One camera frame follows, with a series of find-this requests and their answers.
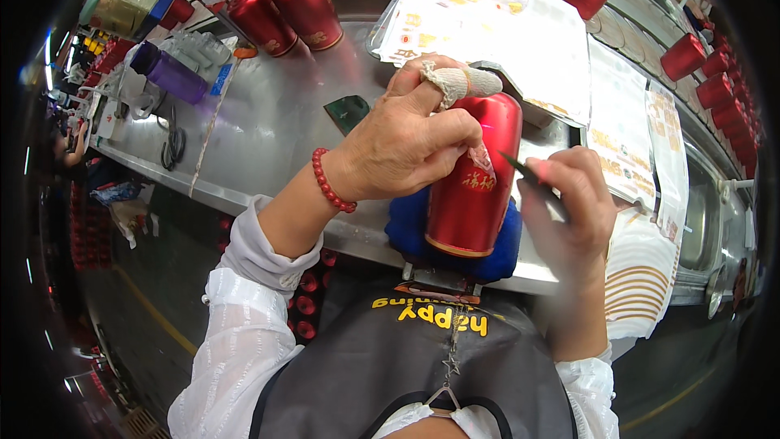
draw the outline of white sheer jacket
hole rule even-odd
[[[276,371],[303,350],[287,327],[287,301],[303,272],[314,266],[322,247],[290,259],[274,253],[257,213],[271,199],[255,196],[230,232],[230,244],[210,272],[204,302],[209,304],[204,343],[193,360],[192,382],[171,404],[168,425],[175,439],[248,438],[254,406]],[[618,437],[610,407],[611,348],[597,358],[556,363],[574,411],[580,439]],[[394,413],[374,435],[384,437],[431,414],[423,404]],[[480,407],[453,414],[470,439],[498,438],[490,413]]]

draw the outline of woman's right hand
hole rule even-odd
[[[429,117],[442,91],[420,80],[422,62],[436,68],[466,65],[435,54],[408,61],[387,92],[338,148],[322,156],[327,182],[342,200],[407,196],[447,176],[455,161],[482,141],[479,121],[463,109]]]
[[[534,247],[553,275],[587,288],[604,283],[605,259],[617,209],[607,189],[598,154],[576,146],[547,160],[528,158],[526,165],[545,183],[561,192],[570,222],[553,221],[541,198],[518,180],[521,214]]]

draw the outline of blue cloth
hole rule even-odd
[[[411,255],[434,267],[451,269],[483,282],[511,277],[517,264],[522,229],[522,219],[515,203],[509,200],[509,209],[493,253],[484,258],[461,258],[439,251],[425,240],[430,190],[431,187],[426,187],[390,202],[390,222],[385,226],[390,244],[407,258]]]
[[[124,200],[133,200],[141,193],[141,187],[132,181],[126,181],[119,185],[114,185],[103,190],[93,190],[90,196],[108,207],[111,202],[122,202]]]

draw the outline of blue towel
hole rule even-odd
[[[515,203],[509,200],[509,209],[493,253],[484,258],[461,258],[439,251],[425,240],[430,190],[431,187],[426,187],[390,202],[390,222],[385,226],[390,244],[407,257],[411,255],[436,268],[451,269],[482,282],[511,277],[517,264],[522,229],[522,219]]]

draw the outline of woman's left hand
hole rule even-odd
[[[342,200],[407,196],[447,176],[455,161],[482,141],[479,121],[464,109],[429,117],[442,91],[420,80],[422,62],[436,68],[466,65],[435,54],[408,61],[390,80],[374,110],[338,148],[322,156],[327,182]]]

